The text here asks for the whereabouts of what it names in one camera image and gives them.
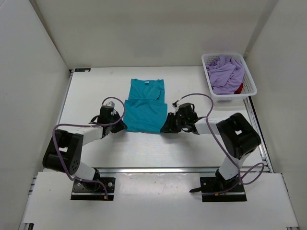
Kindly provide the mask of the teal t-shirt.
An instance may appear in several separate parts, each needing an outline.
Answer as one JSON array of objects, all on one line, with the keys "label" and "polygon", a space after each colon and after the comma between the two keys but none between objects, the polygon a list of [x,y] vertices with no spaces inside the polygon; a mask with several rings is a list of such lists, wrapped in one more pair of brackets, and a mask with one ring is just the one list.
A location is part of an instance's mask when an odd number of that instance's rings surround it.
[{"label": "teal t-shirt", "polygon": [[132,79],[124,105],[128,132],[160,133],[167,118],[164,81]]}]

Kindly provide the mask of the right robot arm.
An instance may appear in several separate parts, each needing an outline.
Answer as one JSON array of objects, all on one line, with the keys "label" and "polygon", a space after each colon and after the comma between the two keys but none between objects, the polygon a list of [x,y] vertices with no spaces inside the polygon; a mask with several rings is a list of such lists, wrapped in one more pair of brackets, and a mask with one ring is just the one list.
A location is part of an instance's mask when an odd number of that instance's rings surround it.
[{"label": "right robot arm", "polygon": [[215,185],[220,191],[227,191],[240,183],[239,171],[245,159],[260,145],[258,133],[241,113],[228,118],[211,119],[199,117],[195,105],[173,103],[175,112],[168,113],[161,133],[193,133],[195,135],[211,134],[225,153],[222,165],[215,173]]}]

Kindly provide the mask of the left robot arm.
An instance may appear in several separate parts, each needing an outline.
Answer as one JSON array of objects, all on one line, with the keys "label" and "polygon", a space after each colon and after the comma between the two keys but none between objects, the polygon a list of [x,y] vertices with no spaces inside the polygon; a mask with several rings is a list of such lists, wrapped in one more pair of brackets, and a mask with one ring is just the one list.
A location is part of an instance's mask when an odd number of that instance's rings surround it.
[{"label": "left robot arm", "polygon": [[114,106],[107,104],[100,108],[97,118],[89,126],[80,127],[76,132],[57,129],[55,138],[50,140],[43,157],[43,167],[62,173],[68,173],[73,179],[84,181],[90,192],[100,188],[98,170],[81,162],[84,145],[103,139],[109,133],[118,133],[127,126]]}]

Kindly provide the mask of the black label sticker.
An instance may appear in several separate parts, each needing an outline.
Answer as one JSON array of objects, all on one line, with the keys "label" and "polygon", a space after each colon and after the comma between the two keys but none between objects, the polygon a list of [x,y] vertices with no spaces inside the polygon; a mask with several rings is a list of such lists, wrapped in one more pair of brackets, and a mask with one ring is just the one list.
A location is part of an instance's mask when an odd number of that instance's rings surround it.
[{"label": "black label sticker", "polygon": [[76,68],[74,72],[90,72],[91,68]]}]

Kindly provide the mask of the lavender t-shirt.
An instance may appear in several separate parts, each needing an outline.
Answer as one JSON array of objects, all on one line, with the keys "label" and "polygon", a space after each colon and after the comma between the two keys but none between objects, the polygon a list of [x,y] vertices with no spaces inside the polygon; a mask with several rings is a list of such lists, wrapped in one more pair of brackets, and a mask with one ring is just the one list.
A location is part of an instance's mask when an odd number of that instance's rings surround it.
[{"label": "lavender t-shirt", "polygon": [[206,65],[211,88],[214,94],[229,95],[243,83],[245,68],[233,57],[220,55]]}]

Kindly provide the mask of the red garment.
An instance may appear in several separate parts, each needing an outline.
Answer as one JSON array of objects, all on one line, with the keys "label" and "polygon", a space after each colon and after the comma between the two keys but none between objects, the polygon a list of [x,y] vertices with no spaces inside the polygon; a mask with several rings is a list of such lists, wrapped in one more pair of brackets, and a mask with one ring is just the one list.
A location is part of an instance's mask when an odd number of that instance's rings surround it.
[{"label": "red garment", "polygon": [[234,94],[241,94],[242,90],[243,90],[244,84],[242,83],[239,88],[234,92]]}]

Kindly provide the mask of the white plastic basket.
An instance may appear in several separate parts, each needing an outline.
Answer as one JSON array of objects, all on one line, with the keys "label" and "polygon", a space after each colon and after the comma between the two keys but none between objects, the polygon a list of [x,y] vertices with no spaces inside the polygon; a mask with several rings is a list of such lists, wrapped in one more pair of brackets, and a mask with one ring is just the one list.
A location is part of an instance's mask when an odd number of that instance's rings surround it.
[{"label": "white plastic basket", "polygon": [[257,94],[255,82],[239,53],[201,56],[211,97],[216,102],[243,100]]}]

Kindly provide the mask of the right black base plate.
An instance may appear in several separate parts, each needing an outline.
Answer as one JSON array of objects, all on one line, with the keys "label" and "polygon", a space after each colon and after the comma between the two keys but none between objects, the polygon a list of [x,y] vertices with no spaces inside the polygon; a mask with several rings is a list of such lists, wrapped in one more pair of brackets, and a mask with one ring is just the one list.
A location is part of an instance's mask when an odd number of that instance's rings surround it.
[{"label": "right black base plate", "polygon": [[229,188],[220,188],[216,177],[201,177],[202,202],[246,202],[244,186],[235,180]]}]

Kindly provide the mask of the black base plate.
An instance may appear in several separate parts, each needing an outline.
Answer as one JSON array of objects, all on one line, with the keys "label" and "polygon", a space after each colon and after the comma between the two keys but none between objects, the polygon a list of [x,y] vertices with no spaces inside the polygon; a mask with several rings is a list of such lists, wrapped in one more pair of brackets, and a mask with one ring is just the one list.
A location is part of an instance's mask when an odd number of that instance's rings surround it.
[{"label": "black base plate", "polygon": [[71,191],[71,200],[81,201],[113,201],[115,194],[115,177],[100,177],[100,182],[104,184],[107,191],[101,184],[98,183],[85,183],[75,180]]},{"label": "black base plate", "polygon": [[244,186],[235,180],[229,188],[220,188],[216,177],[201,177],[202,202],[246,202]]}]

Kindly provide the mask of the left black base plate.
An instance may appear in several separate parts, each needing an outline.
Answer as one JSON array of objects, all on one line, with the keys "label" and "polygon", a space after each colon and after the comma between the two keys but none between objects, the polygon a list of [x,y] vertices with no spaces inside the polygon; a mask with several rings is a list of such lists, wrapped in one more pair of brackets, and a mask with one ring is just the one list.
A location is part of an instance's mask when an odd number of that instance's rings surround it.
[{"label": "left black base plate", "polygon": [[81,201],[113,201],[115,194],[115,177],[100,177],[100,182],[104,184],[107,191],[101,184],[98,183],[85,183],[75,180],[71,191],[71,200]]}]

